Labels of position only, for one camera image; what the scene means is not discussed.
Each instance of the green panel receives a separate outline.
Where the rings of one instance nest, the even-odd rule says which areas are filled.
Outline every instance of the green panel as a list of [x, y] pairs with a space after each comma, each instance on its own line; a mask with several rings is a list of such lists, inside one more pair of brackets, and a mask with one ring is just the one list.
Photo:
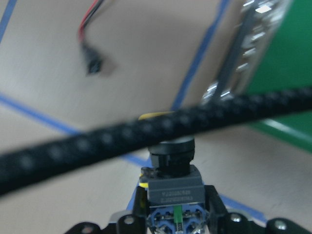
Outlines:
[[182, 206], [174, 206], [174, 222], [175, 223], [183, 222]]
[[[294, 0], [248, 92], [302, 86], [312, 86], [312, 0]], [[252, 126], [312, 152], [312, 112]]]

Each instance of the blue tape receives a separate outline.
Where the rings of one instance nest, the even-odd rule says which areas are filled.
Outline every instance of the blue tape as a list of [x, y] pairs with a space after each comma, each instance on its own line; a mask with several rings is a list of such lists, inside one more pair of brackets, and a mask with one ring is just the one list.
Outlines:
[[122, 158], [131, 162], [132, 164], [139, 166], [139, 167], [144, 167], [146, 165], [145, 160], [143, 160], [137, 156], [131, 155], [131, 154], [124, 155], [124, 156], [122, 156]]
[[36, 121], [43, 123], [44, 125], [47, 125], [51, 128], [54, 128], [55, 130], [58, 130], [59, 132], [70, 134], [70, 135], [79, 133], [77, 129], [70, 127], [58, 120], [55, 120], [51, 118], [50, 116], [42, 114], [31, 107], [27, 107], [24, 104], [16, 100], [13, 100], [12, 98], [7, 97], [1, 93], [0, 93], [0, 102], [6, 105], [7, 107], [22, 113], [25, 116], [28, 116]]
[[187, 94], [187, 91], [190, 88], [190, 85], [192, 83], [192, 80], [196, 74], [196, 72], [199, 69], [200, 64], [202, 63], [203, 59], [204, 59], [204, 55], [207, 52], [207, 49], [212, 41], [212, 38], [215, 34], [215, 31], [218, 27], [218, 25], [221, 22], [221, 19], [226, 11], [226, 8], [229, 4], [230, 0], [221, 0], [221, 3], [219, 5], [219, 10], [217, 13], [217, 16], [214, 20], [214, 22], [212, 23], [212, 25], [207, 29], [205, 36], [195, 54], [195, 57], [193, 58], [193, 61], [191, 63], [191, 66], [188, 70], [188, 72], [186, 73], [186, 76], [184, 78], [183, 83], [181, 84], [181, 87], [179, 89], [179, 92], [171, 106], [171, 110], [175, 111], [177, 109], [180, 108], [180, 106], [182, 105], [185, 96]]
[[4, 10], [4, 13], [2, 15], [2, 18], [0, 21], [0, 43], [1, 43], [2, 38], [4, 36], [6, 27], [8, 26], [8, 23], [10, 21], [10, 18], [12, 16], [16, 2], [17, 2], [17, 0], [9, 0], [8, 4], [6, 5], [6, 8]]

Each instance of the floor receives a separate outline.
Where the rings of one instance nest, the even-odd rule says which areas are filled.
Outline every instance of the floor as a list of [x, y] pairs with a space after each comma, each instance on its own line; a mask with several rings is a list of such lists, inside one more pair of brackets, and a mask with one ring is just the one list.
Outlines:
[[[0, 38], [0, 153], [169, 110], [220, 11], [218, 0], [108, 0], [87, 30], [106, 63], [87, 76], [76, 35], [91, 2], [1, 0], [0, 16], [14, 7]], [[222, 62], [243, 1], [229, 2], [184, 105], [200, 101]], [[61, 234], [85, 220], [106, 226], [127, 207], [148, 158], [146, 150], [133, 154], [2, 197], [0, 227]], [[194, 164], [228, 207], [312, 230], [311, 154], [237, 126], [196, 136]]]

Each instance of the black cable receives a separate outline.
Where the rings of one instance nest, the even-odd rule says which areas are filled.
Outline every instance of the black cable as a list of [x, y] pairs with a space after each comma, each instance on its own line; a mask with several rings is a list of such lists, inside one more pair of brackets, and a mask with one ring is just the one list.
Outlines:
[[91, 9], [91, 11], [87, 14], [86, 18], [83, 22], [81, 22], [78, 36], [82, 48], [82, 52], [84, 55], [85, 63], [87, 65], [87, 73], [93, 74], [97, 73], [101, 70], [103, 59], [101, 54], [97, 49], [90, 46], [85, 39], [85, 28], [89, 24], [94, 13], [99, 9], [104, 0], [98, 0], [95, 6]]
[[90, 11], [90, 13], [88, 14], [87, 18], [85, 19], [84, 23], [83, 23], [83, 27], [85, 28], [88, 23], [90, 22], [92, 16], [95, 14], [95, 12], [99, 9], [99, 7], [102, 5], [102, 3], [104, 2], [104, 0], [98, 0], [98, 2], [96, 3], [96, 5], [93, 7], [93, 9]]
[[185, 135], [312, 109], [312, 87], [212, 101], [0, 156], [0, 195]]

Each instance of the black plastic mount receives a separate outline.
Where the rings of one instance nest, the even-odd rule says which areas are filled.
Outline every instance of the black plastic mount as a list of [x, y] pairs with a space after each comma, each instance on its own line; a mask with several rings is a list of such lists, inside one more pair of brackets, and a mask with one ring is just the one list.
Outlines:
[[[205, 193], [210, 234], [312, 234], [284, 218], [271, 219], [263, 228], [243, 214], [229, 213], [214, 186], [206, 185]], [[116, 223], [110, 223], [103, 230], [97, 224], [83, 222], [65, 234], [146, 234], [148, 214], [147, 193], [144, 188], [137, 187], [132, 215], [120, 217]]]
[[148, 147], [152, 166], [164, 176], [185, 176], [190, 173], [190, 162], [194, 159], [195, 141], [193, 136], [162, 141]]

